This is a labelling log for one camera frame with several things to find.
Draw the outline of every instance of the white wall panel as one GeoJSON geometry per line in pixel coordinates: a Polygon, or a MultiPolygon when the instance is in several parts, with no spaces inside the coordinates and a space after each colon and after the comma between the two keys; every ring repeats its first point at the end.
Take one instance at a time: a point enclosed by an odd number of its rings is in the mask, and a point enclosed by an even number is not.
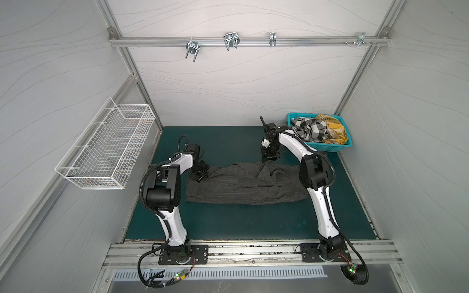
{"type": "Polygon", "coordinates": [[[129,75],[92,0],[0,3],[0,247],[129,75]]]}
{"type": "Polygon", "coordinates": [[[108,0],[125,37],[374,35],[390,0],[108,0]]]}
{"type": "Polygon", "coordinates": [[[0,292],[88,293],[92,290],[109,245],[118,242],[124,232],[140,180],[153,154],[156,135],[153,126],[125,190],[81,190],[71,183],[67,185],[0,285],[0,292]]]}
{"type": "Polygon", "coordinates": [[[469,2],[409,0],[391,38],[342,112],[342,154],[415,291],[467,292],[469,2]]]}
{"type": "Polygon", "coordinates": [[[285,123],[288,112],[332,114],[363,48],[132,48],[150,97],[167,125],[285,123]]]}

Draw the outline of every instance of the dark gray striped cloth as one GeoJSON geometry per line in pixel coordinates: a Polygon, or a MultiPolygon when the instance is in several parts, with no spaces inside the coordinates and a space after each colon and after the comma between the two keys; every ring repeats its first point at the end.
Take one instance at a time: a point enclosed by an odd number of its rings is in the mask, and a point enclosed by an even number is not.
{"type": "Polygon", "coordinates": [[[298,178],[300,166],[236,163],[211,167],[197,183],[189,177],[186,201],[195,203],[272,204],[297,202],[308,196],[298,178]]]}

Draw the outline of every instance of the wall-mounted wire rack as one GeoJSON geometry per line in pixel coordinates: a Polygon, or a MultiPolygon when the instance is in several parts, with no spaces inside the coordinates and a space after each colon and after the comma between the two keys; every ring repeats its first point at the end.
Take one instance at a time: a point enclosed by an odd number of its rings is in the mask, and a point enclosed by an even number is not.
{"type": "Polygon", "coordinates": [[[81,189],[124,189],[154,121],[149,105],[109,98],[56,172],[81,189]]]}

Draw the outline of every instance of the aluminum rail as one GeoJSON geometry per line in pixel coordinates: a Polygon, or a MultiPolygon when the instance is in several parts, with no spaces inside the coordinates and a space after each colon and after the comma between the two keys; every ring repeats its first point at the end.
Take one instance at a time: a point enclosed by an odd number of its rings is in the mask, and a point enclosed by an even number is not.
{"type": "MultiPolygon", "coordinates": [[[[406,0],[394,0],[394,2],[391,4],[389,7],[381,25],[379,26],[376,34],[380,35],[381,37],[387,37],[390,30],[391,26],[393,25],[394,21],[397,18],[397,15],[402,9],[402,6],[404,5],[406,0]]],[[[362,79],[363,75],[365,74],[365,71],[368,69],[370,66],[371,62],[375,58],[376,53],[378,52],[379,47],[378,46],[372,46],[368,47],[368,49],[365,52],[365,55],[363,56],[362,61],[360,62],[360,65],[358,66],[354,76],[352,77],[352,80],[350,81],[350,84],[348,85],[347,89],[345,90],[342,98],[340,99],[339,104],[337,105],[337,108],[334,111],[334,115],[340,116],[342,111],[345,108],[345,105],[347,102],[350,100],[352,97],[356,87],[358,86],[360,80],[362,79]]]]}
{"type": "MultiPolygon", "coordinates": [[[[127,241],[109,248],[102,269],[136,268],[139,256],[151,250],[153,241],[127,241]]],[[[305,265],[302,255],[295,252],[300,243],[319,243],[318,240],[191,240],[191,244],[209,246],[208,263],[199,266],[272,266],[305,265]]],[[[353,240],[357,251],[367,264],[403,263],[392,240],[353,240]]],[[[360,261],[349,248],[350,257],[360,261]]],[[[142,268],[159,268],[159,257],[149,255],[142,261],[142,268]]],[[[345,262],[310,263],[318,265],[341,265],[345,262]]]]}
{"type": "MultiPolygon", "coordinates": [[[[239,47],[270,47],[269,37],[239,36],[239,47]]],[[[365,37],[360,46],[387,46],[391,39],[365,37]]],[[[201,47],[225,47],[223,37],[155,37],[155,38],[115,38],[110,39],[112,47],[186,47],[188,41],[195,41],[201,47]]],[[[316,47],[316,46],[352,46],[359,42],[359,37],[276,37],[280,47],[316,47]]]]}

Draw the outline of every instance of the dark green table surface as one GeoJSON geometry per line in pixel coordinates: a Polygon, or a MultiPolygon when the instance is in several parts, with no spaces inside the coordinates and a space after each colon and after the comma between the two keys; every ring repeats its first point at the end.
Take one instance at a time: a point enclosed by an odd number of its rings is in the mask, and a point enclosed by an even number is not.
{"type": "MultiPolygon", "coordinates": [[[[153,163],[166,160],[177,152],[177,141],[186,135],[203,149],[202,159],[211,166],[261,160],[262,127],[165,127],[153,163]]],[[[331,202],[336,220],[351,239],[375,239],[366,215],[345,173],[337,153],[327,153],[334,165],[337,180],[331,186],[331,202]]],[[[298,165],[296,157],[285,148],[275,164],[298,165]]],[[[295,203],[270,205],[206,204],[185,201],[188,171],[182,175],[182,198],[179,210],[191,239],[317,239],[318,223],[310,198],[295,203]]],[[[164,238],[157,217],[137,204],[126,239],[164,238]]]]}

